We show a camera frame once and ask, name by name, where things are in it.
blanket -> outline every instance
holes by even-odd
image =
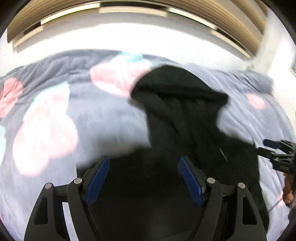
[[[68,184],[77,167],[150,146],[145,111],[131,103],[130,91],[141,76],[166,64],[180,66],[138,53],[72,50],[0,77],[0,218],[15,240],[23,240],[45,183]],[[182,67],[229,95],[218,115],[222,132],[256,146],[265,138],[296,141],[269,77]],[[270,218],[267,237],[273,241],[289,222],[289,209],[279,202],[284,176],[262,157],[259,172]]]

white wall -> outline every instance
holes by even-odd
[[[203,25],[144,14],[104,13],[44,30],[15,50],[7,44],[5,32],[0,40],[0,76],[57,52],[85,48],[153,54],[226,71],[245,68],[245,57]]]
[[[274,80],[274,97],[285,110],[296,134],[296,77],[290,70],[295,53],[296,46],[285,30],[268,75]]]
[[[287,30],[270,10],[263,40],[256,58],[251,63],[256,72],[274,80],[274,97],[285,110],[296,134],[296,77],[290,67],[296,47]]]

bed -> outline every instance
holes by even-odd
[[[145,111],[131,103],[129,94],[142,75],[162,65],[183,67],[229,95],[217,120],[227,135],[258,147],[265,138],[296,141],[266,75],[111,50],[47,57],[0,77],[0,218],[15,240],[23,240],[45,183],[68,184],[77,177],[77,167],[150,146]],[[281,200],[284,176],[262,157],[259,171],[270,218],[267,238],[273,241],[289,223],[289,208]],[[75,240],[69,212],[64,212]]]

metal screw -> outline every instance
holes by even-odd
[[[211,183],[211,184],[215,183],[215,179],[214,178],[211,178],[211,177],[209,177],[207,179],[207,181],[208,181],[208,183]]]
[[[51,186],[52,186],[52,184],[51,183],[47,183],[47,184],[45,184],[45,189],[50,189],[51,188]]]
[[[245,187],[246,187],[246,185],[245,185],[245,184],[243,184],[243,183],[239,183],[239,187],[240,187],[240,188],[245,188]]]
[[[82,182],[82,179],[81,178],[76,178],[75,180],[74,180],[74,183],[75,184],[79,184],[79,183],[81,183]]]

human hand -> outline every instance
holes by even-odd
[[[285,176],[285,187],[284,187],[284,194],[283,194],[283,201],[286,204],[290,204],[293,201],[293,194],[292,194],[292,185],[291,182],[289,180],[288,174],[284,174]]]

